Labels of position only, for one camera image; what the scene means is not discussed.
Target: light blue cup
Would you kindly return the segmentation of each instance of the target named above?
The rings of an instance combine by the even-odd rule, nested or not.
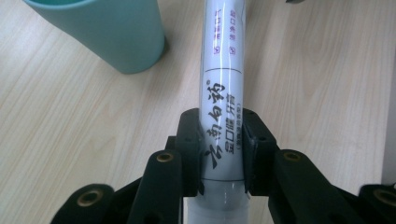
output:
[[[157,0],[24,0],[124,74],[154,65],[164,34]]]

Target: wood grain surface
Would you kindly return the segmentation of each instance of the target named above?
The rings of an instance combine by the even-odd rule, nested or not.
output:
[[[0,1],[0,223],[49,223],[85,185],[132,182],[198,106],[204,1],[158,2],[169,50],[123,75]],[[247,0],[245,108],[356,194],[380,182],[395,50],[394,0]],[[272,223],[266,203],[250,223]]]

